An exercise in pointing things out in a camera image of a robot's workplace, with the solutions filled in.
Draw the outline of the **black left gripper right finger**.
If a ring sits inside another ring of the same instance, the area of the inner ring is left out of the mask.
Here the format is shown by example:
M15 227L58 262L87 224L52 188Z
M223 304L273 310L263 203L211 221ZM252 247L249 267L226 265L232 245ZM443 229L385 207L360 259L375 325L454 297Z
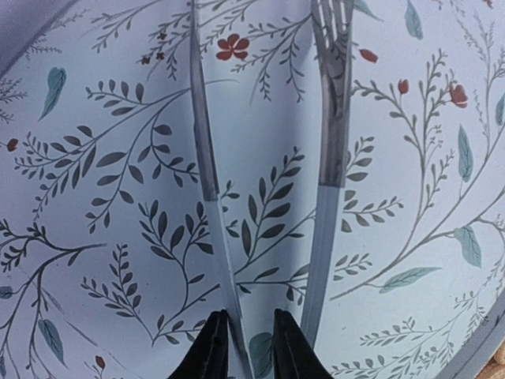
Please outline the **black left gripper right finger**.
M287 310L275 309L273 366L279 379L332 379Z

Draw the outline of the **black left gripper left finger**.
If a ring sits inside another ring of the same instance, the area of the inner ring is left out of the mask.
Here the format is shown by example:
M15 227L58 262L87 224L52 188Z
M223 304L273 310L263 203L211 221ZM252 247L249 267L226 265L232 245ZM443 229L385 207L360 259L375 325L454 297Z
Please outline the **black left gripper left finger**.
M228 362L228 313L213 311L168 379L226 379Z

